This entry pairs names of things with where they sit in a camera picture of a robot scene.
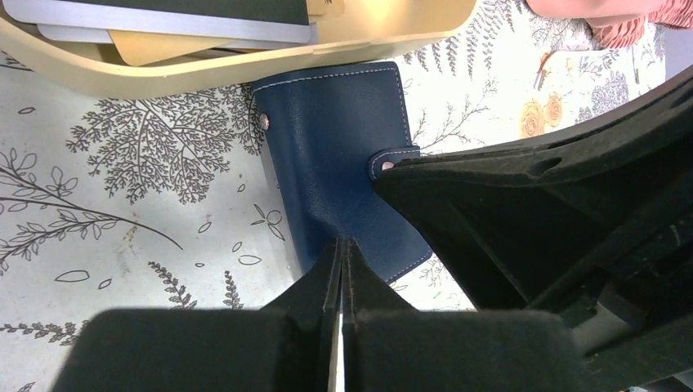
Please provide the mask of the blue leather card holder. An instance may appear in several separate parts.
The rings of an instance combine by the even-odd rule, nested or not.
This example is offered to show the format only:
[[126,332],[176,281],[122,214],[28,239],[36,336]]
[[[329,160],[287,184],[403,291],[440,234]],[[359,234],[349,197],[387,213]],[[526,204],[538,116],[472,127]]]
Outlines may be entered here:
[[354,239],[386,282],[431,257],[374,190],[386,169],[420,155],[395,62],[303,69],[251,88],[302,271],[336,237]]

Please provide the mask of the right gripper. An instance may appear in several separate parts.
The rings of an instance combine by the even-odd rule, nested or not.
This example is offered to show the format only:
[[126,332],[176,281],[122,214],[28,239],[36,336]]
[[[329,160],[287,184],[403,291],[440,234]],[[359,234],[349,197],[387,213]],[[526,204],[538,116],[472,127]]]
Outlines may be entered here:
[[562,313],[599,391],[692,369],[692,73],[543,136],[405,160],[375,189],[478,309]]

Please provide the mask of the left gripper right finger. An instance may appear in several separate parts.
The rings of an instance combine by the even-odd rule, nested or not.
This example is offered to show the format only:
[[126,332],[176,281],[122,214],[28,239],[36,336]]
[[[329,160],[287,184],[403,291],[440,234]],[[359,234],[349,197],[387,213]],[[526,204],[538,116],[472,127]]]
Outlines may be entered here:
[[349,391],[589,391],[562,321],[537,311],[421,311],[342,241]]

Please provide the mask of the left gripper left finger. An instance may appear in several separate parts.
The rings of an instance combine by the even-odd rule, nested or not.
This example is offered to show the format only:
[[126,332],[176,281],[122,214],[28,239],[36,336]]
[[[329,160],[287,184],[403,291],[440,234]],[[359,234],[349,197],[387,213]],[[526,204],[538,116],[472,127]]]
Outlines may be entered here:
[[331,391],[342,240],[258,310],[113,309],[80,334],[55,391]]

